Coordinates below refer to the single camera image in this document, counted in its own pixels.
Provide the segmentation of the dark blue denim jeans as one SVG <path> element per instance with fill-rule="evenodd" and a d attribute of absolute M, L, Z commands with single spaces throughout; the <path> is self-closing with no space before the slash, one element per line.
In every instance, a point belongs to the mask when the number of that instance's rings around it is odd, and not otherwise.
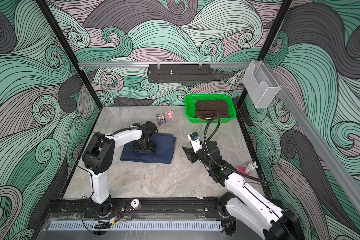
<path fill-rule="evenodd" d="M 150 163 L 150 164 L 170 164 L 173 159 L 176 137 L 171 134 L 156 133 L 149 138 L 156 144 L 155 153 L 134 153 L 134 142 L 124 145 L 121 161 Z"/>

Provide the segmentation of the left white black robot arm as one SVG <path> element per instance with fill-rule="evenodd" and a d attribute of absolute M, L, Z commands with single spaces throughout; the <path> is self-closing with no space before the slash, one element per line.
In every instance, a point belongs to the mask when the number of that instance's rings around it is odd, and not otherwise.
<path fill-rule="evenodd" d="M 82 161 L 91 178 L 91 206 L 99 217 L 107 217 L 112 210 L 107 172 L 113 163 L 115 149 L 133 143 L 134 154 L 155 153 L 156 144 L 150 137 L 156 131 L 157 126 L 146 121 L 144 124 L 135 123 L 112 134 L 93 134 L 83 153 Z"/>

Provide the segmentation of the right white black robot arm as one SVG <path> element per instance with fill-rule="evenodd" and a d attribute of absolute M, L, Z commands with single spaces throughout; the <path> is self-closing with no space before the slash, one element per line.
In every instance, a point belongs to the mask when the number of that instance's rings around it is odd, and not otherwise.
<path fill-rule="evenodd" d="M 222 218 L 235 218 L 255 232 L 262 240 L 302 240 L 304 233 L 300 219 L 291 210 L 283 210 L 261 195 L 251 182 L 271 186 L 270 182 L 245 175 L 225 161 L 205 128 L 204 135 L 194 132 L 188 135 L 191 148 L 183 150 L 191 163 L 204 165 L 214 182 L 227 192 L 217 201 Z"/>

